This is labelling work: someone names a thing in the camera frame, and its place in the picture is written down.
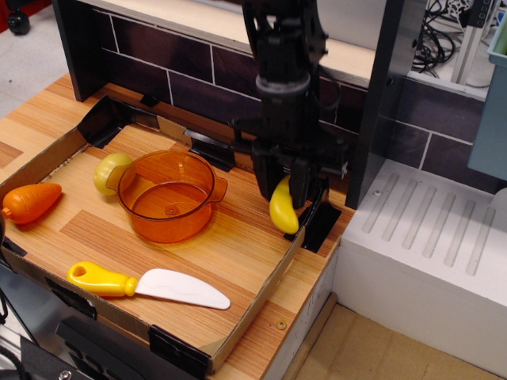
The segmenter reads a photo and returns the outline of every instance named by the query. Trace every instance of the plastic knife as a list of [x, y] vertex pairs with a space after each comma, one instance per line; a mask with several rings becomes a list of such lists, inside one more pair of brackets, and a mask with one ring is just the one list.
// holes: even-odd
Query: plastic knife
[[140, 294], [220, 310], [231, 306], [229, 298], [208, 283], [169, 269], [151, 269], [137, 280], [90, 261], [81, 261], [69, 269], [67, 281], [101, 297]]

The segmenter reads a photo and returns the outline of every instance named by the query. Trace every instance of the black wheel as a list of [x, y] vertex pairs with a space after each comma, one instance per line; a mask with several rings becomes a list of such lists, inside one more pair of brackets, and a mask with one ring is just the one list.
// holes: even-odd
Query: black wheel
[[29, 17], [20, 10], [12, 12], [9, 17], [7, 17], [7, 25], [9, 26], [9, 30], [14, 34], [23, 35], [30, 30]]

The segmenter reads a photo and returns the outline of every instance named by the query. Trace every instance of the screw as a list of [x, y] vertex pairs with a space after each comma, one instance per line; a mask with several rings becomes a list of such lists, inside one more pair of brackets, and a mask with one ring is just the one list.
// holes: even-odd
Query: screw
[[285, 330], [287, 328], [287, 322], [285, 321], [278, 321], [276, 323], [276, 327], [279, 329], [279, 330]]
[[58, 377], [58, 380], [71, 380], [71, 378], [72, 378], [72, 372], [70, 372], [69, 370], [64, 370], [64, 371], [62, 371], [62, 373]]

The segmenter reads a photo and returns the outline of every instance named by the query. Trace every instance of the sink drain grooves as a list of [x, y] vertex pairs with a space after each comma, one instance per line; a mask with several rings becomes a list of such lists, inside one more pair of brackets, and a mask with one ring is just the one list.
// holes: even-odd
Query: sink drain grooves
[[473, 200], [468, 200], [467, 204], [465, 204], [465, 208], [463, 209], [463, 213], [461, 214], [461, 219], [459, 220], [458, 226], [456, 227], [456, 231], [454, 233], [454, 237], [452, 238], [451, 245], [449, 246], [449, 250], [447, 251], [447, 255], [444, 260], [444, 264], [448, 267], [454, 265], [456, 261], [456, 257], [458, 256], [459, 247], [463, 241], [463, 237], [465, 236], [465, 231], [467, 230], [468, 223], [470, 222], [470, 218], [472, 216], [472, 212], [474, 212], [475, 202]]
[[488, 238], [488, 234], [490, 233], [491, 224], [493, 224], [494, 215], [495, 209], [488, 207], [486, 209], [486, 213], [484, 214], [484, 219], [482, 220], [482, 225], [481, 229], [478, 232], [477, 240], [475, 241], [474, 250], [472, 251], [470, 260], [468, 261], [467, 274], [470, 276], [475, 276], [475, 273], [477, 273], [478, 265], [482, 257], [482, 252], [484, 252], [484, 245], [486, 245], [486, 240]]
[[372, 228], [375, 225], [375, 222], [377, 221], [377, 218], [380, 215], [380, 212], [382, 212], [382, 209], [384, 205], [387, 202], [387, 198], [389, 198], [389, 195], [391, 194], [392, 189], [395, 187], [396, 182], [398, 182], [399, 175], [396, 173], [392, 173], [389, 176], [389, 180], [387, 181], [386, 185], [384, 186], [382, 190], [382, 194], [379, 196], [377, 201], [375, 202], [375, 206], [370, 211], [370, 214], [368, 215], [368, 218], [366, 219], [366, 222], [364, 222], [362, 231], [366, 234], [369, 234], [372, 232]]
[[393, 233], [395, 232], [399, 220], [401, 219], [403, 212], [406, 209], [406, 205], [410, 201], [410, 198], [412, 198], [412, 195], [414, 194], [414, 190], [416, 187], [417, 181], [410, 180], [409, 184], [405, 188], [402, 198], [398, 203], [398, 206], [396, 206], [395, 212], [391, 216], [391, 219], [389, 220], [389, 223], [387, 224], [387, 227], [382, 234], [382, 239], [384, 241], [390, 241], [391, 238], [393, 237]]
[[422, 221], [426, 216], [426, 212], [428, 212], [429, 205], [435, 196], [436, 188], [434, 186], [429, 186], [426, 189], [425, 197], [423, 198], [419, 208], [417, 209], [417, 214], [410, 225], [409, 232], [406, 234], [405, 239], [403, 240], [402, 247], [404, 249], [412, 248], [412, 244], [414, 243], [415, 237], [421, 228]]
[[426, 246], [422, 251], [422, 256], [430, 258], [433, 256], [433, 252], [435, 251], [436, 244], [440, 239], [440, 235], [442, 234], [442, 230], [444, 229], [445, 222], [447, 222], [447, 217], [451, 212], [452, 205], [456, 200], [456, 194], [452, 194], [449, 192], [446, 197], [442, 208], [440, 209], [440, 213], [438, 214], [438, 218], [436, 219], [436, 223], [433, 226], [433, 230], [431, 231], [431, 235], [429, 235], [429, 239], [426, 242]]

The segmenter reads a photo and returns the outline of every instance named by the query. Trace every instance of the floor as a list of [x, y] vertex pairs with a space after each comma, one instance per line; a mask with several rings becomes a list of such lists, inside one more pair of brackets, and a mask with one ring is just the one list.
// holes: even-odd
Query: floor
[[68, 72], [52, 6], [30, 25], [24, 36], [0, 33], [0, 118]]
[[332, 309], [305, 360], [284, 380], [293, 379], [500, 380], [340, 305]]

